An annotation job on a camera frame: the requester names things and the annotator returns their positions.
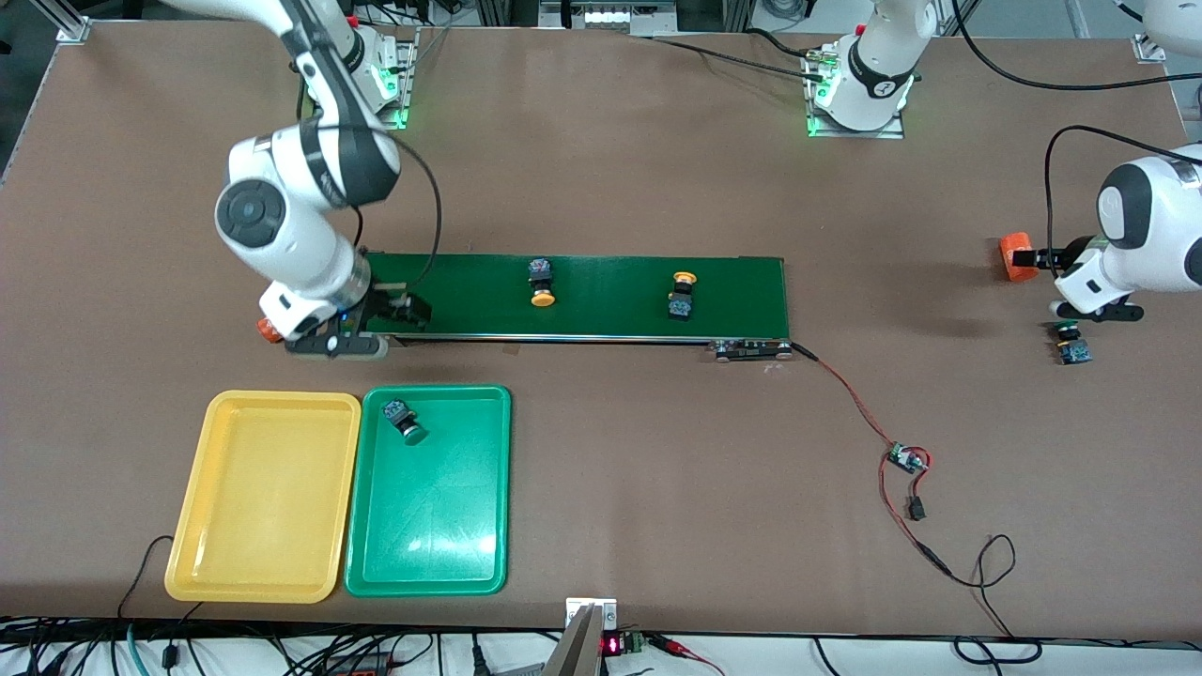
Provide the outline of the small metal mounting bracket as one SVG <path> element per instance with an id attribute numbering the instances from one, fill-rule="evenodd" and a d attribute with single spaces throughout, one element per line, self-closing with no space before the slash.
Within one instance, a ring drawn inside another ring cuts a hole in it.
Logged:
<path id="1" fill-rule="evenodd" d="M 600 617 L 605 631 L 618 630 L 617 600 L 614 598 L 596 598 L 596 595 L 569 595 L 565 600 L 565 625 L 570 625 L 577 612 L 587 610 L 587 607 L 597 607 L 596 615 Z"/>

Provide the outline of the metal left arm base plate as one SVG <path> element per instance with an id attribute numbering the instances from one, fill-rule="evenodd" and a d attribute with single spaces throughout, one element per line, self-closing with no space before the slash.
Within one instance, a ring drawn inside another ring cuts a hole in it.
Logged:
<path id="1" fill-rule="evenodd" d="M 855 36 L 826 43 L 802 57 L 807 82 L 807 128 L 810 137 L 902 140 L 902 108 L 914 85 L 914 72 L 883 75 L 857 55 Z"/>

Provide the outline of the green conveyor belt unit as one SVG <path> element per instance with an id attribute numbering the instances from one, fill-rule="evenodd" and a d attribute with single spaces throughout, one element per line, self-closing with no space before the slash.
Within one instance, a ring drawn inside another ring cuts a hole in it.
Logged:
<path id="1" fill-rule="evenodd" d="M 528 263 L 548 257 L 555 302 L 530 303 Z M 432 307 L 426 330 L 401 321 L 395 300 L 391 332 L 363 332 L 362 307 L 339 314 L 335 333 L 371 333 L 400 343 L 502 340 L 684 344 L 708 346 L 721 362 L 786 360 L 791 342 L 781 257 L 421 255 L 367 253 L 371 281 L 403 283 Z M 670 319 L 677 272 L 697 277 L 688 321 Z"/>

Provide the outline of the white lit device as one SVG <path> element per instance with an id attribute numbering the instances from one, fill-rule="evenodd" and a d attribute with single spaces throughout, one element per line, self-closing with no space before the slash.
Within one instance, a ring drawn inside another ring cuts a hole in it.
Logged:
<path id="1" fill-rule="evenodd" d="M 674 2 L 575 2 L 575 26 L 618 32 L 674 32 L 678 14 Z"/>

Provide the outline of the green push button switch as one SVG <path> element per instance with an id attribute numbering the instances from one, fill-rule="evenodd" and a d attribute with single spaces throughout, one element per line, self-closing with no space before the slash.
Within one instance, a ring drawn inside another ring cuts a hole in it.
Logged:
<path id="1" fill-rule="evenodd" d="M 400 434 L 405 445 L 413 446 L 426 440 L 426 428 L 418 422 L 416 411 L 407 407 L 407 402 L 391 399 L 383 404 L 381 414 Z"/>
<path id="2" fill-rule="evenodd" d="M 1077 321 L 1059 321 L 1052 326 L 1052 333 L 1055 336 L 1057 357 L 1063 364 L 1085 364 L 1093 361 L 1093 352 Z"/>

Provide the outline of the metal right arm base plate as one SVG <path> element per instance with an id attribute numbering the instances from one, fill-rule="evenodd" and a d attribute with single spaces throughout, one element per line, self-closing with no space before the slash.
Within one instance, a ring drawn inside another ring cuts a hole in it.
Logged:
<path id="1" fill-rule="evenodd" d="M 349 81 L 377 115 L 379 126 L 389 131 L 407 128 L 418 57 L 416 38 L 405 41 L 373 26 L 349 24 L 328 31 L 328 38 L 343 59 Z"/>

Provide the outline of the green plastic tray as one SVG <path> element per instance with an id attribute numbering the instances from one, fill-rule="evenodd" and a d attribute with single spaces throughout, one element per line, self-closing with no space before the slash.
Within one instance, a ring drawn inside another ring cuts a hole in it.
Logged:
<path id="1" fill-rule="evenodd" d="M 383 419 L 407 402 L 413 446 Z M 357 598 L 492 595 L 508 573 L 512 397 L 498 384 L 392 385 L 362 401 L 345 591 Z"/>

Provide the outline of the red clip lead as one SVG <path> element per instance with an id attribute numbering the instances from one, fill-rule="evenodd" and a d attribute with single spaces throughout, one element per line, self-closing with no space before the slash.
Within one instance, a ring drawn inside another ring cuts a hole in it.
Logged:
<path id="1" fill-rule="evenodd" d="M 666 638 L 666 635 L 657 633 L 644 633 L 643 638 L 648 642 L 648 645 L 653 647 L 653 650 L 659 650 L 661 652 L 665 652 L 670 657 L 679 658 L 686 662 L 694 662 L 704 665 L 706 668 L 712 668 L 713 671 L 718 674 L 718 676 L 727 676 L 726 672 L 722 670 L 722 668 L 719 668 L 716 663 L 710 662 L 704 657 L 701 657 L 700 654 L 696 654 L 696 652 L 692 650 L 688 650 L 686 645 L 683 645 L 679 641 L 673 640 L 673 638 Z"/>

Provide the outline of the yellow plastic tray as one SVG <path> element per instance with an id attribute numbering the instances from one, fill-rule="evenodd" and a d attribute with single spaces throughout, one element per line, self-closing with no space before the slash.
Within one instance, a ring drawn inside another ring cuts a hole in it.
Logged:
<path id="1" fill-rule="evenodd" d="M 334 591 L 362 407 L 232 390 L 206 411 L 163 589 L 177 601 L 311 605 Z"/>

